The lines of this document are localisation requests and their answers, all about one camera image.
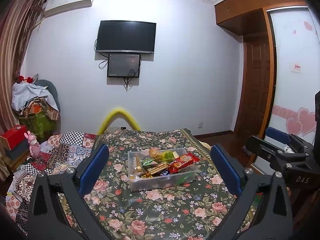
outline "yellow foam arch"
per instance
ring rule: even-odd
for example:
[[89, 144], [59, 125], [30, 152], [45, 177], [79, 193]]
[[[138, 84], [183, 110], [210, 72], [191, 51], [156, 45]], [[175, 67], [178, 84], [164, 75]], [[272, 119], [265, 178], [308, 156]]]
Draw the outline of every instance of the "yellow foam arch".
[[122, 115], [126, 121], [128, 122], [128, 124], [131, 126], [132, 129], [134, 129], [135, 131], [140, 131], [141, 128], [138, 125], [138, 123], [133, 119], [133, 117], [123, 108], [121, 107], [117, 107], [115, 109], [113, 109], [108, 116], [105, 118], [105, 120], [103, 121], [102, 125], [100, 126], [97, 135], [102, 134], [106, 128], [109, 127], [109, 125], [111, 124], [111, 122], [114, 120], [114, 118], [116, 117], [116, 115]]

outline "red snack package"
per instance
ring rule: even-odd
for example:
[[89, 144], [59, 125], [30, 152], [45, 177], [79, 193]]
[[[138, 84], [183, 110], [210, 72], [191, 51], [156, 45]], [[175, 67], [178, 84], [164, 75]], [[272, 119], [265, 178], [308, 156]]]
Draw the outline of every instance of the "red snack package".
[[168, 168], [170, 173], [177, 173], [179, 170], [188, 167], [192, 163], [198, 162], [200, 159], [197, 156], [194, 156], [192, 153], [187, 153], [185, 155], [176, 158]]

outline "pink heart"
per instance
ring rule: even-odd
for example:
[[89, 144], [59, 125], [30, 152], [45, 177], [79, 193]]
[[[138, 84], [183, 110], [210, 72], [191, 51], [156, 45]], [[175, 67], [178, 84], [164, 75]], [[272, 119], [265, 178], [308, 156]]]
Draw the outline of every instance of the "pink heart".
[[285, 122], [285, 126], [289, 134], [298, 135], [302, 132], [303, 125], [300, 121], [295, 121], [292, 117], [288, 118]]
[[298, 111], [298, 120], [302, 122], [303, 129], [302, 129], [302, 135], [305, 136], [306, 134], [312, 132], [316, 126], [316, 120], [315, 120], [316, 113], [311, 112], [309, 113], [308, 109], [302, 107]]

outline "blue gripper pad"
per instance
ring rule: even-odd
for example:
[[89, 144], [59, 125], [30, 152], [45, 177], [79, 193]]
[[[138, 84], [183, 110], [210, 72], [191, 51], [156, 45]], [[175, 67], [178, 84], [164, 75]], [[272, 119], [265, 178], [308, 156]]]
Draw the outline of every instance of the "blue gripper pad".
[[279, 131], [273, 127], [268, 127], [266, 129], [266, 136], [283, 144], [290, 144], [291, 142], [289, 134]]
[[243, 167], [220, 144], [211, 147], [211, 159], [231, 194], [239, 196], [245, 181]]
[[80, 178], [79, 194], [84, 196], [92, 191], [99, 175], [109, 159], [108, 146], [103, 144]]

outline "red box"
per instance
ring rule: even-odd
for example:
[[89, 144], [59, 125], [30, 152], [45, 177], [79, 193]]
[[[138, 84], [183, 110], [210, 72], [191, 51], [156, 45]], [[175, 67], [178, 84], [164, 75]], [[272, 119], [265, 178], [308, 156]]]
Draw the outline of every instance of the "red box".
[[15, 127], [12, 127], [0, 136], [3, 147], [7, 150], [12, 150], [26, 138], [24, 136], [24, 133], [26, 132], [27, 128], [24, 125], [18, 124]]

